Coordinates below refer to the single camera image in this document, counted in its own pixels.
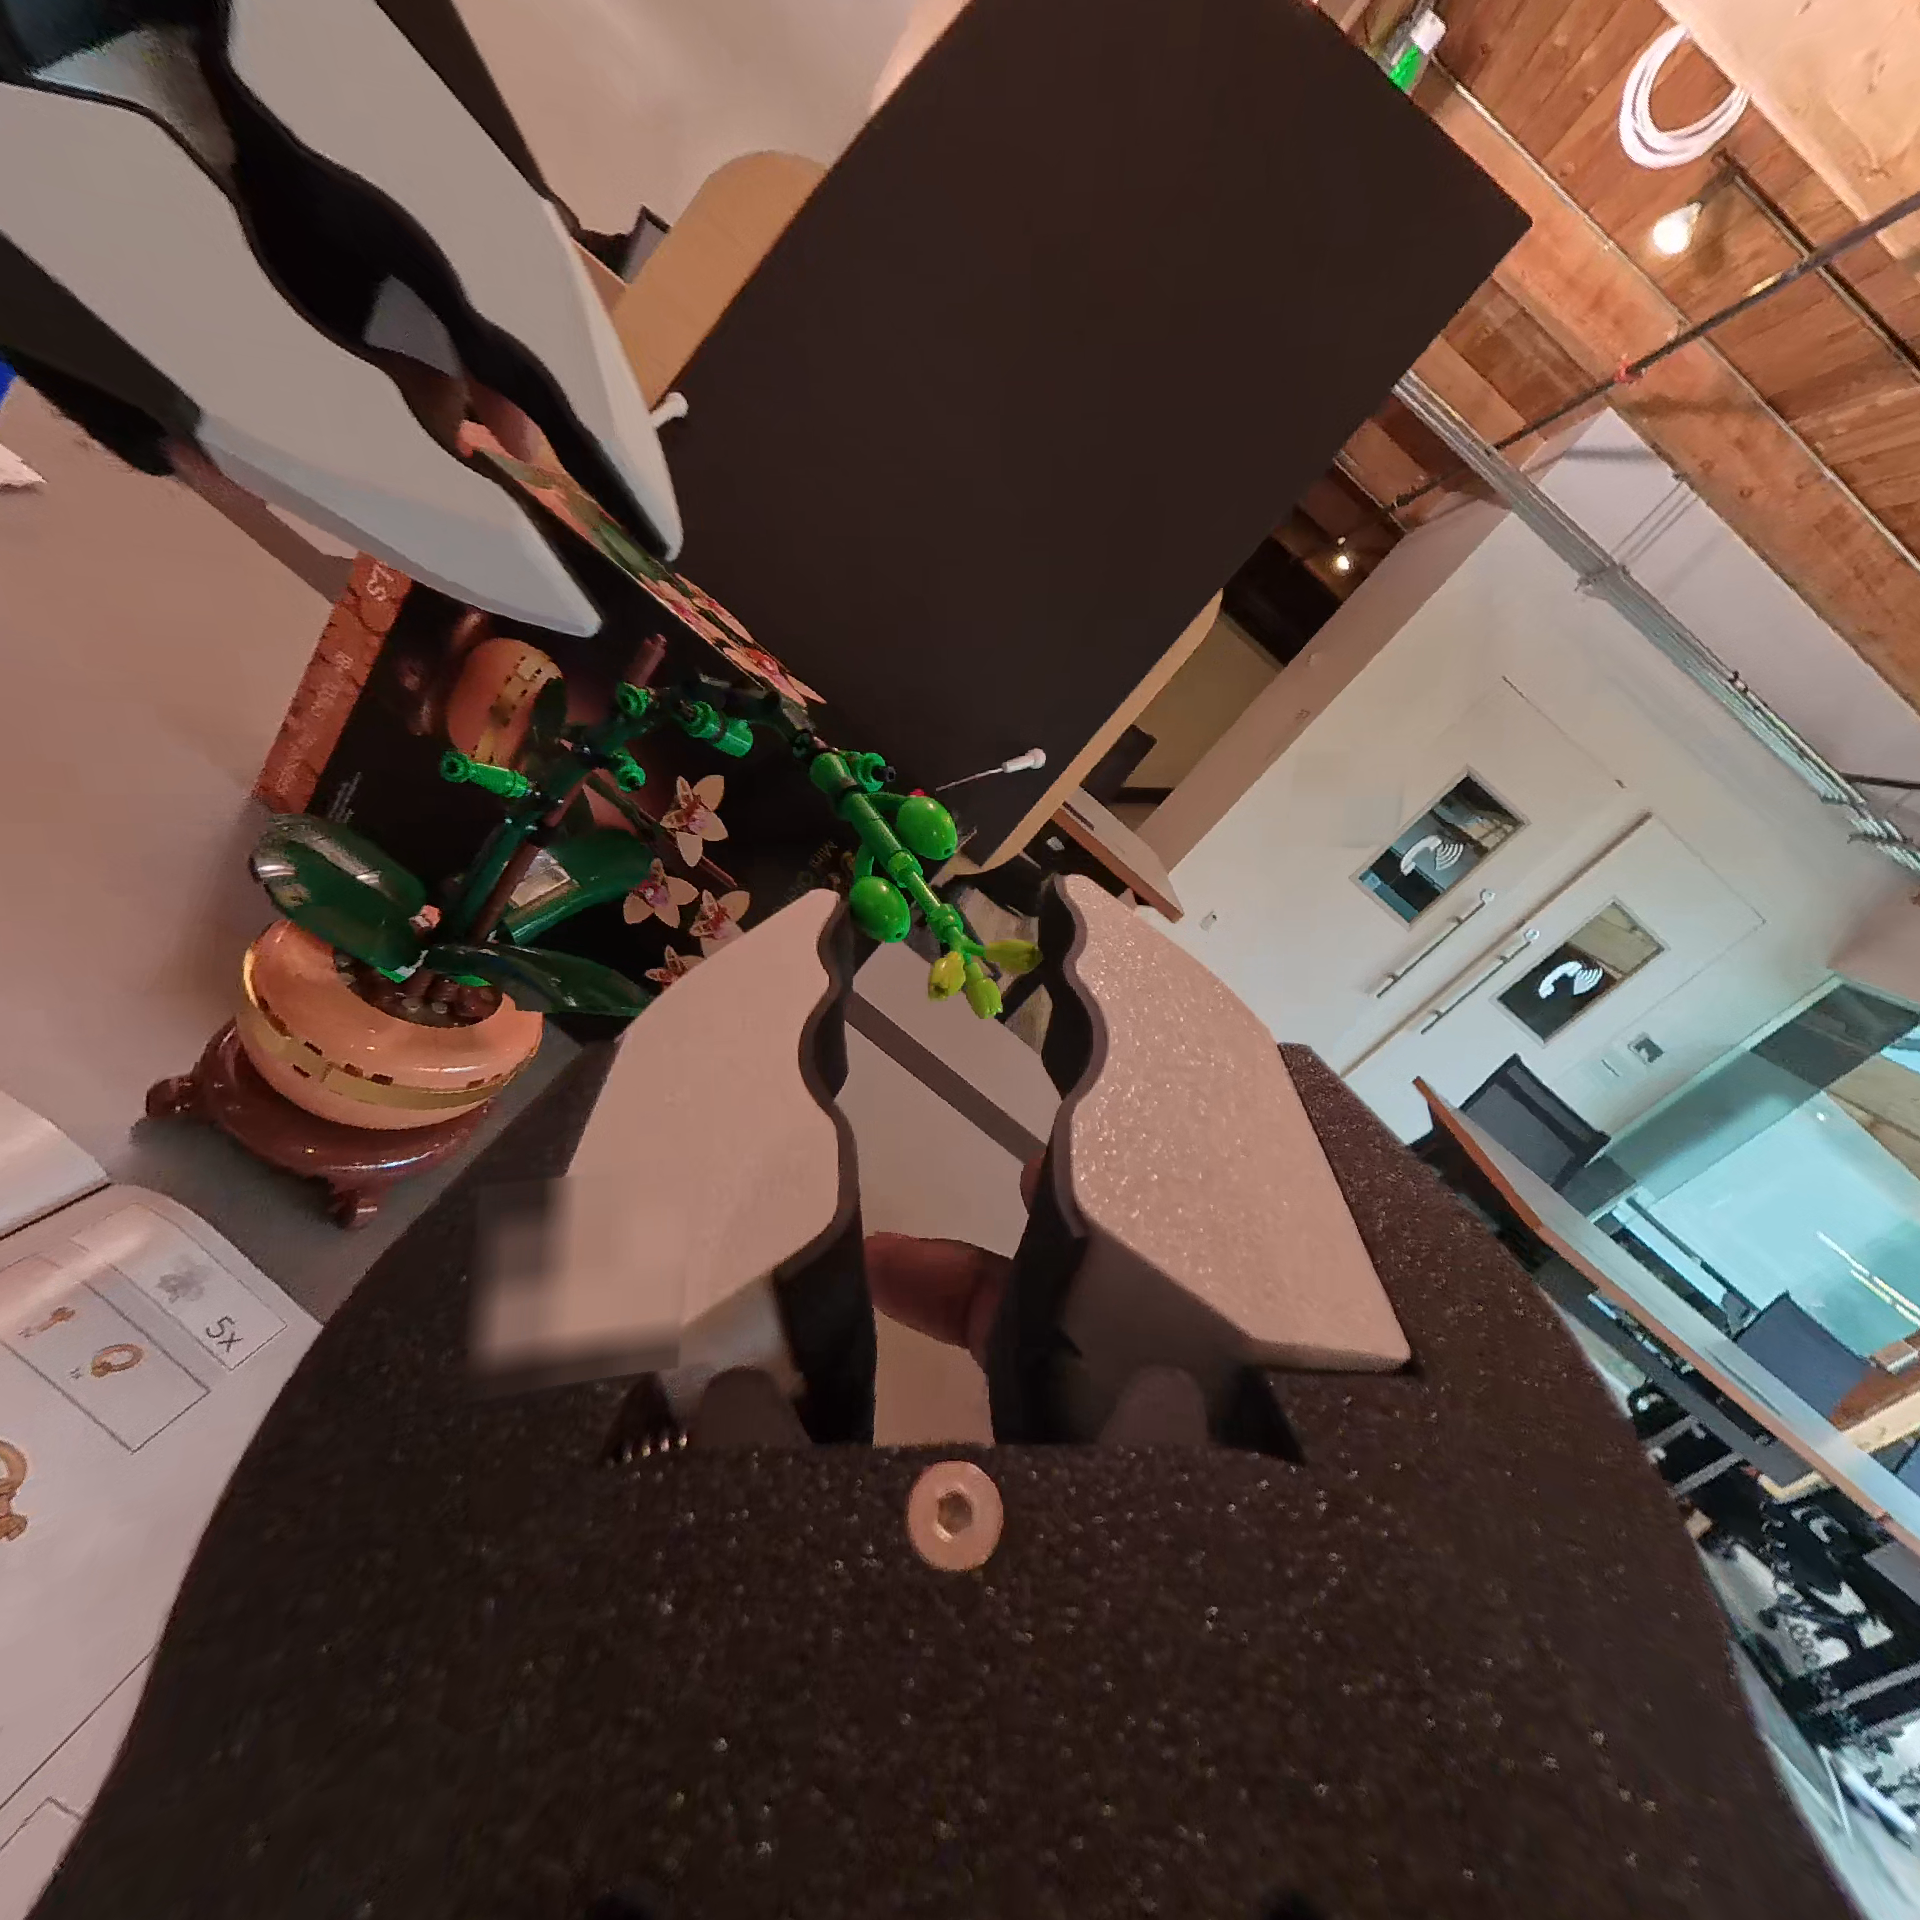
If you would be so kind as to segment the long wooden table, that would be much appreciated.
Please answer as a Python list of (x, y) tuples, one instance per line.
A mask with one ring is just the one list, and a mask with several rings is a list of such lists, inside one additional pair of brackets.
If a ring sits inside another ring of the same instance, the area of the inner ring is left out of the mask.
[(1916, 1557), (1916, 1490), (1895, 1470), (1871, 1460), (1843, 1427), (1835, 1427), (1806, 1396), (1749, 1357), (1735, 1337), (1695, 1311), (1681, 1294), (1656, 1283), (1623, 1246), (1575, 1210), (1562, 1193), (1545, 1184), (1513, 1153), (1492, 1140), (1476, 1121), (1445, 1101), (1423, 1077), (1415, 1077), (1428, 1113), (1502, 1193), (1526, 1230), (1545, 1241), (1559, 1263), (1582, 1273), (1589, 1290), (1601, 1290), (1668, 1350), (1711, 1380), (1732, 1403), (1759, 1421), (1792, 1456), (1818, 1470), (1853, 1504), (1871, 1513), (1895, 1541)]

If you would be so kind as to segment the glass partition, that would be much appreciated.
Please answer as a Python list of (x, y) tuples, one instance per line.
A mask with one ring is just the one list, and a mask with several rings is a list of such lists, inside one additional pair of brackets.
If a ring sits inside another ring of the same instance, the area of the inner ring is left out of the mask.
[(1916, 1004), (1841, 980), (1603, 1157), (1596, 1223), (1729, 1330), (1788, 1299), (1851, 1354), (1916, 1333)]

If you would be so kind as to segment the brick orchid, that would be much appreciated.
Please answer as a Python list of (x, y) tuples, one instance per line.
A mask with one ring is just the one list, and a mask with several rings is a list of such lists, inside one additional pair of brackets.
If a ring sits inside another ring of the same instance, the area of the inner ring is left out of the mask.
[(505, 744), (448, 740), (438, 779), (493, 820), (438, 883), (343, 821), (278, 814), (248, 854), (273, 916), (242, 953), (233, 1014), (193, 1067), (149, 1087), (146, 1113), (223, 1124), (319, 1181), (339, 1227), (366, 1226), (403, 1176), (468, 1141), (551, 1026), (618, 1031), (745, 937), (753, 896), (713, 859), (725, 774), (665, 761), (663, 803), (642, 803), (656, 740), (783, 753), (839, 829), (828, 847), (852, 859), (828, 896), (856, 933), (926, 933), (926, 994), (999, 1017), (1041, 947), (982, 939), (933, 886), (959, 840), (949, 803), (901, 784), (888, 753), (828, 740), (785, 677), (665, 664), (651, 637), (599, 710), (575, 716), (548, 677)]

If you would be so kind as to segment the black orchid product box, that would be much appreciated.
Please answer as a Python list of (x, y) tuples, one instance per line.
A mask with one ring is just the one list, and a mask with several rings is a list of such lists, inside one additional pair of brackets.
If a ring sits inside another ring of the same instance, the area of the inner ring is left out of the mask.
[[(488, 799), (438, 779), (445, 743), (481, 751), (505, 744), (522, 696), (548, 677), (566, 680), (575, 716), (599, 710), (612, 683), (651, 637), (669, 643), (669, 677), (785, 677), (812, 693), (828, 734), (825, 696), (756, 644), (743, 619), (693, 579), (646, 557), (576, 483), (508, 456), (478, 427), (468, 449), (481, 450), (488, 476), (505, 476), (508, 490), (536, 509), (542, 531), (563, 534), (566, 560), (588, 560), (591, 584), (615, 587), (605, 629), (588, 640), (541, 637), (528, 621), (455, 606), (385, 563), (356, 563), (329, 637), (356, 630), (371, 640), (371, 660), (363, 680), (348, 684), (343, 726), (302, 796), (293, 796), (292, 753), (273, 764), (265, 781), (271, 820), (308, 811), (343, 821), (438, 883), (468, 859), (493, 820)], [(809, 886), (846, 886), (852, 857), (828, 847), (839, 829), (783, 753), (745, 761), (681, 740), (656, 740), (642, 753), (651, 769), (642, 803), (663, 803), (665, 761), (691, 776), (725, 774), (728, 837), (713, 859), (725, 880), (751, 891), (748, 926)]]

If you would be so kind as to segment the phone symbol wall sign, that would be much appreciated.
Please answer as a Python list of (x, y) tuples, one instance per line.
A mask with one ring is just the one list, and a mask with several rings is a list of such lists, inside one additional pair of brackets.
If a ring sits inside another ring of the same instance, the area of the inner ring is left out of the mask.
[(1399, 926), (1415, 926), (1472, 880), (1526, 821), (1519, 807), (1468, 769), (1358, 867), (1355, 883)]
[(1631, 907), (1611, 900), (1501, 987), (1498, 1004), (1531, 1040), (1551, 1043), (1663, 953), (1661, 937)]

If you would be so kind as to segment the black divider panel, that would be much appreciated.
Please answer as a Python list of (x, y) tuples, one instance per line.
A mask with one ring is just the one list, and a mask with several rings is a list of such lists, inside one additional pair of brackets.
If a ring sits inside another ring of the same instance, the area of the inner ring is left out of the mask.
[(681, 566), (981, 867), (1531, 220), (1312, 1), (969, 1), (681, 374)]

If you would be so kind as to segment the black ceiling pipe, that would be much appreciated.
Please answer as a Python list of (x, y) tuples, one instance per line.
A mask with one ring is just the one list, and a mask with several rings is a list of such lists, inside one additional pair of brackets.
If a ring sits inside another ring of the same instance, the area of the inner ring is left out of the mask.
[(1836, 274), (1836, 260), (1843, 254), (1881, 240), (1882, 233), (1888, 233), (1895, 224), (1906, 223), (1915, 213), (1916, 213), (1916, 191), (1909, 191), (1903, 194), (1903, 199), (1885, 204), (1881, 213), (1871, 213), (1869, 220), (1861, 220), (1856, 224), (1846, 227), (1828, 241), (1799, 249), (1799, 257), (1781, 274), (1759, 279), (1758, 284), (1749, 287), (1749, 294), (1732, 300), (1729, 304), (1719, 304), (1709, 316), (1683, 326), (1666, 341), (1645, 349), (1636, 356), (1619, 360), (1619, 366), (1609, 377), (1579, 389), (1575, 397), (1562, 399), (1548, 414), (1535, 417), (1519, 427), (1511, 427), (1509, 434), (1495, 440), (1492, 449), (1502, 454), (1513, 444), (1523, 444), (1545, 434), (1551, 426), (1572, 420), (1572, 414), (1579, 414), (1596, 399), (1611, 399), (1611, 394), (1616, 394), (1623, 384), (1636, 381), (1641, 377), (1673, 360), (1678, 353), (1688, 351), (1692, 344), (1709, 341), (1718, 331), (1758, 314), (1766, 303), (1781, 300), (1781, 294), (1785, 294), (1788, 287), (1812, 279), (1823, 283), (1828, 294), (1835, 294), (1861, 321), (1865, 321), (1869, 331), (1881, 340), (1881, 344), (1891, 351), (1895, 360), (1909, 374), (1916, 374), (1916, 344), (1911, 344), (1899, 331), (1895, 331), (1891, 321), (1885, 321), (1885, 316), (1881, 314), (1881, 307), (1862, 300), (1861, 291), (1843, 274)]

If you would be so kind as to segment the white instruction booklet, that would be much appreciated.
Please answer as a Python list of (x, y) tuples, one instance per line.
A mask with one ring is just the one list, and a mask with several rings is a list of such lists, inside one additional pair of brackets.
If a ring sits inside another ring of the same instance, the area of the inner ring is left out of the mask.
[(319, 1321), (2, 1097), (2, 1914), (125, 1740), (181, 1583)]

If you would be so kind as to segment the light wooden table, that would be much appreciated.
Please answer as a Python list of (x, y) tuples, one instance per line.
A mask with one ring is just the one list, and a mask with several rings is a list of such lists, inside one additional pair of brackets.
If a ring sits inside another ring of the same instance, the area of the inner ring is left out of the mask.
[(1052, 779), (1018, 829), (1008, 829), (993, 851), (963, 851), (953, 859), (953, 873), (982, 877), (1003, 867), (1008, 859), (1029, 854), (1032, 846), (1045, 847), (1052, 840), (1059, 840), (1068, 863), (1089, 863), (1093, 877), (1119, 887), (1122, 896), (1158, 911), (1166, 921), (1182, 919), (1166, 863), (1135, 829), (1116, 820), (1115, 807), (1093, 794), (1093, 784), (1112, 784), (1115, 790), (1125, 784), (1128, 770), (1119, 764), (1136, 764), (1141, 753), (1146, 753), (1146, 744), (1141, 744), (1136, 736), (1143, 731), (1146, 709), (1191, 660), (1199, 643), (1211, 633), (1218, 616), (1219, 591), (1203, 603), (1203, 610), (1188, 619), (1136, 687), (1122, 696), (1116, 710), (1098, 726), (1089, 744), (1082, 744), (1066, 770)]

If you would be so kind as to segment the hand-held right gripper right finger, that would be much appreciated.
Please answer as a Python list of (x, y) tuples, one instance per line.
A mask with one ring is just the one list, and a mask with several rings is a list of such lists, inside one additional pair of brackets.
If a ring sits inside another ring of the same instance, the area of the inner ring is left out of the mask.
[(1085, 877), (1041, 904), (1043, 1067), (1059, 1093), (991, 1326), (998, 1443), (1281, 1443), (1272, 1380), (1398, 1376), (1399, 1317), (1281, 1043)]

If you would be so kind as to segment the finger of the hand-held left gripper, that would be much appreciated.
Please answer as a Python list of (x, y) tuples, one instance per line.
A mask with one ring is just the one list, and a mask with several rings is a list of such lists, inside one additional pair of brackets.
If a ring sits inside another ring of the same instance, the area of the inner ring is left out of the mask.
[(568, 637), (599, 629), (522, 509), (282, 300), (225, 184), (143, 109), (5, 83), (2, 237), (102, 320), (121, 311), (98, 246), (155, 249), (133, 340), (193, 399), (198, 450), (233, 484), (452, 599)]
[(661, 560), (683, 513), (636, 374), (558, 203), (468, 106), (478, 49), (448, 1), (223, 1), (223, 60), (265, 126), (399, 227), (391, 274), (482, 389)]

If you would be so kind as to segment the small brown brick piece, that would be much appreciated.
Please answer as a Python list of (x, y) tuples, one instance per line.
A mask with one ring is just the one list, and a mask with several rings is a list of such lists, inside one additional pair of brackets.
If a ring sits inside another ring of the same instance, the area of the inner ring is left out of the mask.
[(421, 426), (442, 444), (459, 449), (471, 431), (482, 431), (508, 454), (522, 454), (522, 411), (465, 374), (438, 370), (408, 353), (388, 356), (388, 377)]

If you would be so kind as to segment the grey desk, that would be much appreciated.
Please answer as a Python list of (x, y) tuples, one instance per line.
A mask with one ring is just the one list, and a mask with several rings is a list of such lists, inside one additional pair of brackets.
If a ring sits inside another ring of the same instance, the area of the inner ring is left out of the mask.
[[(403, 1184), (366, 1227), (193, 1120), (146, 1120), (155, 1080), (225, 1021), (269, 903), (248, 873), (252, 796), (325, 606), (215, 506), (125, 469), (38, 390), (2, 443), (46, 484), (2, 494), (2, 1091), (121, 1181), (221, 1227), (325, 1321), (391, 1246), (471, 1239), (465, 1161)], [(959, 1004), (922, 961), (862, 961), (849, 1034), (878, 1307), (922, 1337), (971, 1333), (1025, 1226), (1015, 1134), (1041, 1141), (1041, 1056)]]

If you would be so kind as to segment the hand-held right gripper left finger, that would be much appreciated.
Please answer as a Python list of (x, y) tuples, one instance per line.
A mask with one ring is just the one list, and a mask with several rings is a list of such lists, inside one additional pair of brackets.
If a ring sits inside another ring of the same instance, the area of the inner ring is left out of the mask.
[(839, 1111), (856, 943), (809, 891), (625, 1031), (563, 1176), (563, 1363), (771, 1373), (818, 1443), (873, 1437), (873, 1306)]

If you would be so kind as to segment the light wooden board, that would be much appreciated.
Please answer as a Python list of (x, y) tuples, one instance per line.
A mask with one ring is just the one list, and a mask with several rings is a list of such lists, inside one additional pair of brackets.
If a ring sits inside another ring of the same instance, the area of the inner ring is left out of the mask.
[(651, 404), (675, 390), (825, 171), (783, 150), (722, 163), (612, 300), (612, 326)]

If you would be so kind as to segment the black office chair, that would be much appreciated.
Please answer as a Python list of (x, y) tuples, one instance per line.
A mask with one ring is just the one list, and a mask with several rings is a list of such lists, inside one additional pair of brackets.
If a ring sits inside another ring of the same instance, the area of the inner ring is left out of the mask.
[(1519, 1054), (1501, 1061), (1461, 1111), (1553, 1191), (1565, 1191), (1611, 1141), (1609, 1131), (1579, 1117)]

